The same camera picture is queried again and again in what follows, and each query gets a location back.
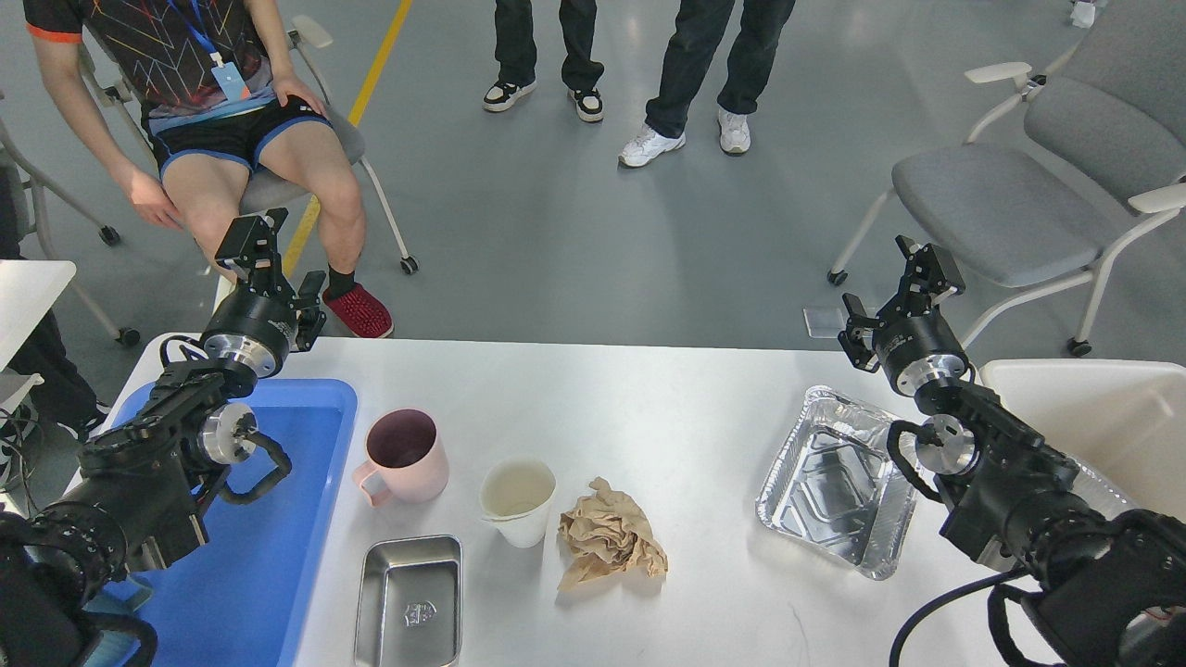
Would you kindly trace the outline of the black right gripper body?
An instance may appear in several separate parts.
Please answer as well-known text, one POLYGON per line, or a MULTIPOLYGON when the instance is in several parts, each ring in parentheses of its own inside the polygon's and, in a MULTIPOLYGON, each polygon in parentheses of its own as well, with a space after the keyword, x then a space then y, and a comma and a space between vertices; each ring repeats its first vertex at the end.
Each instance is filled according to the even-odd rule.
POLYGON ((857 296, 842 297, 847 320, 839 344, 855 369, 885 371, 898 396, 918 396, 924 385, 959 380, 970 371, 967 352, 940 310, 922 300, 920 309, 890 301, 871 317, 857 296))

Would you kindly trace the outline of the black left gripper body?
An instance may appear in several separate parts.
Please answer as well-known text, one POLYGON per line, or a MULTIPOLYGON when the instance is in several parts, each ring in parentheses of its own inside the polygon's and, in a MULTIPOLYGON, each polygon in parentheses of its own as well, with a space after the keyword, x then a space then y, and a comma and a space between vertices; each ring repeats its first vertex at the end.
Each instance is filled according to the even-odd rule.
POLYGON ((259 379, 282 371, 285 358, 310 351, 323 333, 325 280, 323 271, 310 271, 294 291, 279 271, 251 269, 215 309, 202 333, 203 351, 246 364, 259 379))

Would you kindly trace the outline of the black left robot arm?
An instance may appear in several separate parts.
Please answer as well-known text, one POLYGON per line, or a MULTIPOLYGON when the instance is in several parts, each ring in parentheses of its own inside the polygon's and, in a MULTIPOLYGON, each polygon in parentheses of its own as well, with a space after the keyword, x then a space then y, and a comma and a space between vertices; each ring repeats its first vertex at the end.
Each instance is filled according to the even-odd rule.
POLYGON ((326 320, 310 271, 294 290, 276 249, 287 208, 232 220, 215 259, 236 277, 186 358, 162 373, 129 423, 90 439, 81 481, 33 517, 4 512, 4 665, 82 666, 104 633, 129 636, 130 666, 158 637, 144 621, 88 611, 107 583, 164 570, 208 544, 215 498, 250 504, 291 474, 243 398, 308 351, 326 320))

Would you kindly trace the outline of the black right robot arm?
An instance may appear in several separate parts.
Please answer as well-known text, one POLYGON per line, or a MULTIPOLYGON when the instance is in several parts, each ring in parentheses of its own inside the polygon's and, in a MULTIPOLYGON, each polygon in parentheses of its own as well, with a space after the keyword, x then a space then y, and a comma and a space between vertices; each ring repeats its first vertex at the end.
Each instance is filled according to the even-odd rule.
POLYGON ((1073 491, 1079 465, 967 379, 967 352, 940 317, 965 290, 952 254, 898 236, 906 260, 895 296, 876 315, 843 297, 839 342, 852 366, 885 371, 926 423, 895 421, 887 451, 923 497, 944 504, 940 535, 997 573, 919 609, 894 639, 890 663, 940 605, 990 590, 990 634, 1005 663, 1028 666, 1005 603, 1019 604, 1063 666, 1181 666, 1182 522, 1149 510, 1108 519, 1073 491))

